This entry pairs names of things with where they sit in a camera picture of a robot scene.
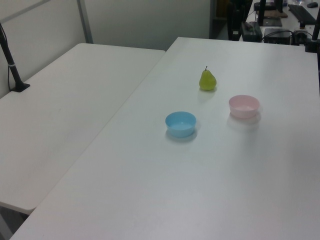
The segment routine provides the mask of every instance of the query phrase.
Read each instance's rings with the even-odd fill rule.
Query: pear
[[[205,70],[201,74],[199,86],[203,90],[213,90],[217,85],[217,80],[212,73],[207,70],[207,67],[208,66],[205,67]]]

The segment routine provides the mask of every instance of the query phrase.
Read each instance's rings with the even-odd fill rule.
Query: bowl
[[[177,111],[165,118],[169,134],[176,138],[185,138],[195,131],[196,117],[186,111]]]
[[[240,119],[249,119],[257,114],[260,103],[253,96],[237,95],[230,98],[229,106],[233,116]]]

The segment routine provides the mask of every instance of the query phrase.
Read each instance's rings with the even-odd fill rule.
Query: blue bowl
[[[195,131],[196,117],[186,111],[176,111],[165,119],[168,132],[176,138],[185,138]]]

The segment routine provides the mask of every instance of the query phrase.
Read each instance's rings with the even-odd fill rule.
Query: keyboard
[[[288,7],[300,23],[304,22],[304,24],[306,25],[316,24],[316,20],[314,19],[314,17],[311,16],[303,6],[288,4]]]

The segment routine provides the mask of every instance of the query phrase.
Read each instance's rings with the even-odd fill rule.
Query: desk
[[[79,44],[0,100],[0,206],[30,214],[163,56]]]
[[[257,117],[230,116],[238,94]],[[167,134],[175,111],[194,135]],[[315,53],[179,37],[12,240],[317,240],[319,122]]]
[[[259,3],[259,2],[260,2],[260,0],[253,0],[249,14],[254,11],[254,3]],[[288,4],[303,6],[314,17],[314,19],[317,19],[319,7],[308,8],[307,4],[310,2],[311,2],[310,0],[307,0],[307,1],[288,0]],[[320,6],[320,0],[313,0],[313,2],[317,2]],[[263,36],[265,36],[265,29],[266,28],[274,28],[274,29],[283,28],[283,29],[289,29],[292,32],[295,30],[300,30],[300,23],[298,22],[298,19],[295,17],[295,15],[289,11],[288,6],[283,7],[283,12],[286,13],[288,15],[288,17],[281,18],[282,26],[281,27],[279,27],[279,26],[271,26],[271,27],[261,26],[260,28],[261,28],[261,32],[262,32]],[[246,21],[248,23],[254,22],[255,21],[255,14],[256,14],[256,12],[253,12],[251,15],[249,15]],[[314,29],[315,29],[315,25],[306,25],[305,29],[303,29],[303,30],[308,31],[308,33],[310,33],[312,35],[314,33]]]

